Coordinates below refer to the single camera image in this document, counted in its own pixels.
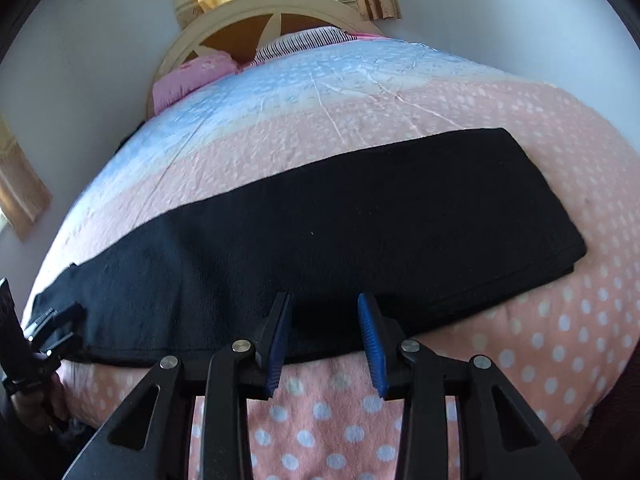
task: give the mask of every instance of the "bed sheet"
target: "bed sheet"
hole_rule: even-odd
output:
[[[571,95],[393,40],[299,52],[204,87],[147,123],[77,200],[33,295],[179,205],[337,153],[444,131],[506,128],[540,168],[588,245],[575,272],[419,339],[442,355],[482,352],[555,436],[625,367],[640,333],[640,158]],[[144,370],[65,362],[72,413],[95,426]],[[196,478],[202,400],[194,416]],[[362,354],[287,366],[249,405],[257,479],[391,479],[401,402],[382,403]],[[456,412],[447,404],[453,445]]]

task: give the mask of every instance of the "triangular cutout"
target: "triangular cutout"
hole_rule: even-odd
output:
[[[140,451],[145,447],[146,436],[154,412],[159,388],[151,386],[124,420],[109,434],[108,441],[116,446]]]
[[[531,428],[513,407],[504,392],[498,386],[494,386],[491,388],[491,393],[494,397],[495,411],[498,414],[500,436],[504,449],[511,452],[536,446],[538,440]]]

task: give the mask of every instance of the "black and white striped pillow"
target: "black and white striped pillow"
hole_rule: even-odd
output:
[[[355,36],[347,34],[337,27],[316,27],[299,32],[292,32],[280,36],[258,49],[255,53],[252,65],[262,64],[270,59],[286,56],[293,52],[301,50],[309,50],[318,46],[325,46],[337,43],[345,43],[347,41],[357,40]]]

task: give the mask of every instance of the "curved headboard frame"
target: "curved headboard frame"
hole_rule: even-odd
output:
[[[320,22],[326,22],[348,32],[380,34],[380,30],[371,22],[361,18],[360,13],[336,0],[233,0],[210,10],[194,20],[169,48],[158,67],[153,82],[178,68],[189,56],[202,56],[209,47],[202,43],[216,32],[256,16],[269,16],[259,35],[258,47],[274,40],[281,34],[281,22],[284,14],[304,16]],[[151,94],[148,99],[147,116],[153,115]]]

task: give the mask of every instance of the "folded garment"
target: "folded garment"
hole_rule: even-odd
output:
[[[413,335],[573,270],[586,247],[510,134],[463,130],[332,156],[169,211],[34,301],[81,303],[82,355],[205,358],[293,298],[288,360],[361,348],[373,292]],[[65,331],[58,331],[59,338]]]

